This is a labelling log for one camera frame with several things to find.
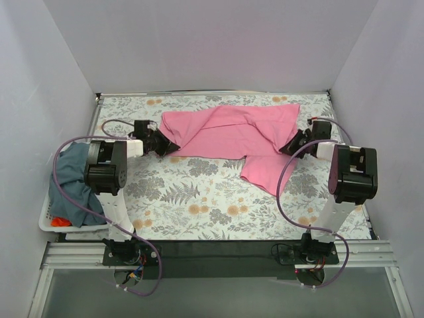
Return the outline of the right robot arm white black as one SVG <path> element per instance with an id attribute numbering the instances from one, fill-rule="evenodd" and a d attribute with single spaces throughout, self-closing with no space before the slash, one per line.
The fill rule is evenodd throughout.
<path id="1" fill-rule="evenodd" d="M 323 265 L 337 261 L 335 240 L 346 218 L 358 206 L 373 199 L 378 190 L 378 155 L 374 148 L 343 144 L 331 140 L 334 120 L 324 117 L 308 119 L 308 128 L 298 130 L 280 149 L 291 159 L 306 154 L 330 162 L 329 197 L 313 225 L 303 226 L 300 240 L 277 243 L 271 248 L 276 260 L 286 264 Z"/>

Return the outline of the pink t shirt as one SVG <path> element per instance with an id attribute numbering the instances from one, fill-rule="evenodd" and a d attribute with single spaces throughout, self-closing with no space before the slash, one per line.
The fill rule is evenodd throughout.
<path id="1" fill-rule="evenodd" d="M 179 146 L 176 156 L 244 159 L 240 177 L 276 196 L 295 168 L 280 149 L 295 136 L 299 112 L 298 103 L 168 111 L 160 132 Z"/>

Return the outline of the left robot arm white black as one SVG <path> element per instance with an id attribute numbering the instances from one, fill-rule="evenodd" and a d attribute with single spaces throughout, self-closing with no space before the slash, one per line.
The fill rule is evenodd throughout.
<path id="1" fill-rule="evenodd" d="M 136 120 L 132 125 L 133 131 L 122 140 L 91 141 L 85 164 L 84 182 L 96 195 L 104 218 L 111 226 L 109 237 L 103 242 L 113 258 L 128 265 L 136 264 L 142 256 L 124 198 L 128 160 L 150 152 L 165 156 L 180 149 L 154 128 L 154 124 L 154 121 Z"/>

